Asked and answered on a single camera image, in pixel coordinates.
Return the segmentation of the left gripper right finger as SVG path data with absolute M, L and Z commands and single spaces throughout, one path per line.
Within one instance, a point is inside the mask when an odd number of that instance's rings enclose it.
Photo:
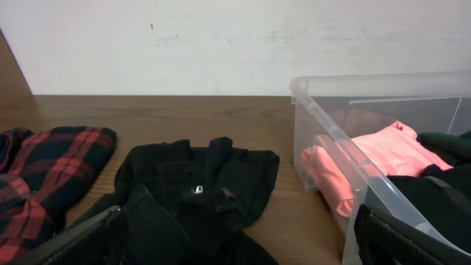
M 468 254 L 365 204 L 354 231 L 363 265 L 470 265 Z

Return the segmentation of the clear plastic storage bin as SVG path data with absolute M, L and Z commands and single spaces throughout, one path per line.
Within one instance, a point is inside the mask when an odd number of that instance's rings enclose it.
M 354 144 L 401 121 L 417 133 L 460 135 L 470 130 L 470 73 L 298 77 L 290 84 L 295 106 L 294 166 L 308 191 L 320 191 L 320 169 L 331 159 L 353 191 L 353 211 L 330 210 L 346 237 L 341 262 L 360 264 L 354 224 L 366 203 L 448 246 L 452 242 L 393 186 Z

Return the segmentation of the pink shirt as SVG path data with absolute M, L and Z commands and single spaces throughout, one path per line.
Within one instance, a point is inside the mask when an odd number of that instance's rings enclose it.
M 423 147 L 417 137 L 415 130 L 396 121 L 376 133 L 358 136 L 352 141 L 386 176 L 417 177 L 433 164 L 441 170 L 452 168 L 449 162 Z M 331 209 L 341 216 L 351 216 L 354 190 L 325 148 L 304 149 L 300 165 L 314 180 Z

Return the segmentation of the black garment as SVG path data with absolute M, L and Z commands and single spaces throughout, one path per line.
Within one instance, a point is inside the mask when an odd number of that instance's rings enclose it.
M 448 241 L 470 251 L 470 165 L 442 170 L 426 167 L 417 177 L 389 180 Z
M 129 235 L 124 264 L 273 264 L 244 233 L 263 213 L 280 159 L 272 151 L 235 148 L 228 137 L 207 147 L 187 140 L 130 150 L 114 191 L 83 219 L 125 209 Z

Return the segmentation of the black crumpled garment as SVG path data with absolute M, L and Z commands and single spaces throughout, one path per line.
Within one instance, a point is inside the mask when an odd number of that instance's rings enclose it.
M 187 140 L 130 150 L 114 191 L 83 219 L 125 209 L 129 235 L 124 264 L 273 264 L 244 233 L 263 213 L 280 159 L 272 151 L 235 148 L 228 137 L 207 147 Z

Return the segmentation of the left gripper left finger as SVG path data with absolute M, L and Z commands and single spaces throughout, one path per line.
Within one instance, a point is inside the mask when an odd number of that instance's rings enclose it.
M 11 265 L 116 265 L 127 245 L 127 213 L 113 206 L 67 229 Z

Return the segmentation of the dark green garment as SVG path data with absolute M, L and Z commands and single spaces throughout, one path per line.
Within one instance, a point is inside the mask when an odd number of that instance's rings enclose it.
M 424 132 L 417 141 L 451 166 L 470 163 L 470 131 L 459 136 L 442 132 Z

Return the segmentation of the red navy plaid shirt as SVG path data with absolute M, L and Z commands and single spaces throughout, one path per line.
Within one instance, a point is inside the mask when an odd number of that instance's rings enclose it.
M 1 263 L 62 229 L 66 211 L 88 192 L 116 147 L 106 127 L 1 133 Z

